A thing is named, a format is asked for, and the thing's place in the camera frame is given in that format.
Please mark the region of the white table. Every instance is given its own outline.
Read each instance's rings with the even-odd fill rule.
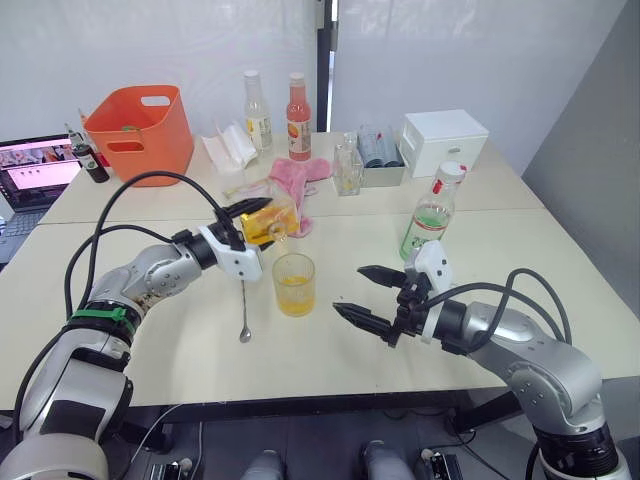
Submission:
[[[397,248],[407,214],[317,217],[314,231],[292,247],[317,266],[317,306],[303,318],[277,309],[267,272],[248,284],[250,343],[241,329],[240,284],[213,268],[185,292],[155,306],[135,337],[126,370],[134,405],[225,402],[355,393],[438,391],[501,385],[472,361],[443,352],[438,343],[404,337],[396,349],[349,325],[331,307],[352,301],[393,318],[396,291],[375,285],[356,268],[400,268]],[[170,235],[207,219],[137,222]],[[40,225],[0,274],[5,365],[0,409],[10,409],[20,378],[37,351],[62,326],[62,285],[69,257],[93,231],[91,223]],[[340,241],[336,237],[340,232]],[[114,232],[100,243],[97,274],[127,263],[154,243]],[[458,284],[503,283],[519,266],[534,268],[556,288],[573,327],[574,344],[606,378],[637,375],[640,323],[585,254],[545,209],[459,211],[444,237]],[[86,258],[74,277],[77,301]],[[528,279],[517,287],[554,317],[553,303]],[[491,293],[461,297],[497,303]],[[513,302],[513,306],[524,308]]]
[[[329,161],[340,134],[312,135],[314,157]],[[252,161],[246,170],[247,181],[265,178],[277,156],[287,156],[286,136],[275,135],[270,154]],[[199,139],[186,173],[199,182],[223,205],[223,187],[215,176],[211,161]],[[364,188],[360,195],[338,197],[331,179],[316,182],[318,193],[305,200],[305,215],[318,217],[330,215],[371,215],[382,213],[410,213],[418,199],[425,193],[432,178],[410,178],[405,174],[401,188]],[[85,172],[67,187],[62,196],[41,220],[42,224],[95,222],[103,206],[122,185],[114,175],[102,184],[94,183]],[[487,142],[474,169],[460,186],[456,197],[456,209],[500,210],[544,208],[540,200],[529,190],[491,142]],[[188,185],[179,183],[163,188],[131,188],[118,200],[109,219],[117,222],[136,220],[182,220],[210,218],[209,205]]]

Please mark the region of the green liquid bottle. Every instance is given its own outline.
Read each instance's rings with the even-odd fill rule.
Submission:
[[[466,167],[458,162],[448,161],[440,165],[429,192],[418,201],[407,227],[400,247],[403,260],[414,248],[442,237],[454,212],[453,199],[466,172]]]

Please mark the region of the metal spoon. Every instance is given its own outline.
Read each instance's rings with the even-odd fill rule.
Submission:
[[[251,330],[247,327],[247,294],[245,292],[244,280],[240,280],[242,283],[242,320],[244,325],[242,327],[242,331],[240,332],[240,343],[247,343],[251,340]]]

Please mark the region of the small dark bottle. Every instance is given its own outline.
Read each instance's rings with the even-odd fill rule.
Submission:
[[[78,159],[84,169],[91,175],[96,183],[102,183],[109,180],[109,174],[98,161],[98,156],[93,149],[84,141],[82,135],[74,132],[67,126],[69,131],[69,140],[73,146],[73,155]]]

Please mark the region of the laptop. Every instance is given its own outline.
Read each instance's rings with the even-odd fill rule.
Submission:
[[[0,142],[0,193],[15,212],[0,227],[0,265],[11,260],[80,170],[67,134]]]

